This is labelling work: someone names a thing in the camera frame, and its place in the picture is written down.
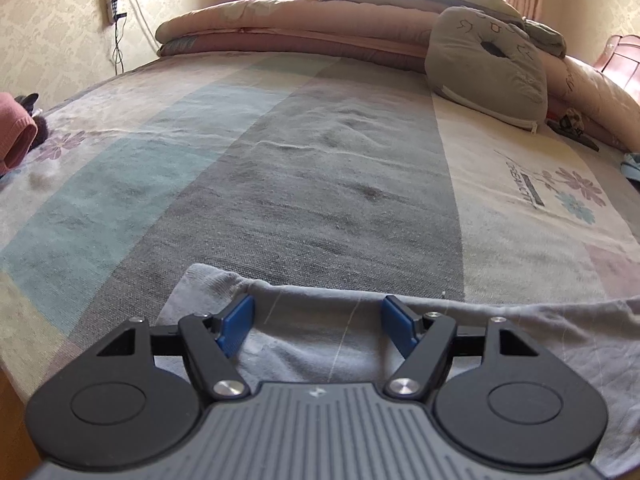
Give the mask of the folded pink quilt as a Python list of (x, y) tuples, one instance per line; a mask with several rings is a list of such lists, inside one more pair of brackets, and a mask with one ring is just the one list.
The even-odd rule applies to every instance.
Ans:
[[(299, 51), (302, 40), (337, 44), (372, 58), (386, 54), (384, 63), (418, 70), (439, 15), (398, 6), (320, 0), (238, 0), (189, 12), (163, 23), (155, 33), (160, 53), (179, 39), (213, 34), (275, 34)], [(593, 67), (566, 56), (537, 51), (547, 77), (548, 93), (581, 112), (587, 130), (621, 150), (639, 149), (639, 104), (614, 81)]]

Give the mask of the grey cat face cushion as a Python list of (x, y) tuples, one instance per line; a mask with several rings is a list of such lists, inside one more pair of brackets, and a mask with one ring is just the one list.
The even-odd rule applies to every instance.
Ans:
[(424, 66), (431, 89), (450, 101), (529, 131), (546, 119), (544, 66), (512, 24), (452, 6), (433, 26)]

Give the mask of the blue baseball cap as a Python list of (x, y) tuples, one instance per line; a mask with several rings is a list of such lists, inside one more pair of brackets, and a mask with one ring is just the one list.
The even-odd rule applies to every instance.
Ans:
[(627, 153), (620, 163), (620, 172), (629, 181), (640, 183), (640, 154)]

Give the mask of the dark garment beside sweater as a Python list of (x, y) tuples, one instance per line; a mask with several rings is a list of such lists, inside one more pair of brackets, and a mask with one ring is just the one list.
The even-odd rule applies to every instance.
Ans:
[(37, 92), (26, 94), (26, 96), (16, 96), (14, 100), (26, 110), (37, 127), (37, 134), (32, 141), (29, 149), (32, 151), (39, 148), (41, 144), (49, 137), (49, 128), (46, 118), (43, 117), (42, 111), (36, 107), (39, 94)]

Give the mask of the white wall power strip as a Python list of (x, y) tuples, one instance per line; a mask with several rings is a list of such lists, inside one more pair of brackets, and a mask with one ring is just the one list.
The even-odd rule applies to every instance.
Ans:
[(110, 25), (114, 25), (117, 21), (118, 0), (105, 0), (105, 2), (106, 2), (107, 23)]

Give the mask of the wooden headboard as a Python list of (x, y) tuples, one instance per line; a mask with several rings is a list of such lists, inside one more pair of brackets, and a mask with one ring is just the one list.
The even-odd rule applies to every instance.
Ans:
[(639, 67), (639, 44), (637, 35), (611, 36), (593, 68), (612, 80), (620, 79), (626, 84)]

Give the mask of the small dark patterned item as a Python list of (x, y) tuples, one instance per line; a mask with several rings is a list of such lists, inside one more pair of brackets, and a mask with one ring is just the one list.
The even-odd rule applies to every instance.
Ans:
[(562, 115), (549, 112), (546, 119), (547, 125), (559, 136), (565, 136), (574, 142), (582, 144), (595, 152), (600, 148), (585, 134), (585, 124), (582, 114), (573, 107), (567, 107)]

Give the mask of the light grey garment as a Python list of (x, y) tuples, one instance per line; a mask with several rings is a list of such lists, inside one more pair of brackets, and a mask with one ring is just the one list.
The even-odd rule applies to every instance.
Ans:
[[(608, 295), (554, 271), (489, 271), (464, 299), (444, 286), (416, 292), (416, 280), (395, 292), (418, 312), (436, 311), (462, 325), (483, 325), (504, 316), (525, 330), (597, 388), (608, 404), (608, 430), (596, 465), (609, 477), (639, 466), (639, 293)], [(194, 263), (163, 302), (157, 323), (183, 315), (217, 313), (232, 299), (256, 300), (255, 324), (244, 342), (238, 367), (250, 385), (261, 380), (359, 382), (383, 379), (400, 356), (382, 333), (379, 292), (352, 286), (276, 285)]]

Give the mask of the patchwork floral bed sheet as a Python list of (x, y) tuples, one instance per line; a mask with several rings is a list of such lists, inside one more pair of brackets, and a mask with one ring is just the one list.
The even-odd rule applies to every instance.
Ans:
[(425, 78), (310, 54), (165, 58), (47, 114), (1, 181), (1, 366), (20, 396), (194, 263), (271, 284), (510, 304), (639, 388), (639, 195), (620, 153)]

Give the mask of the pink knitted sweater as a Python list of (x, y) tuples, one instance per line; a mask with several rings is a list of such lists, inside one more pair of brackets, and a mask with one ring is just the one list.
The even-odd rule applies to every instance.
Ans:
[(38, 133), (29, 112), (8, 92), (0, 93), (0, 174), (17, 167)]

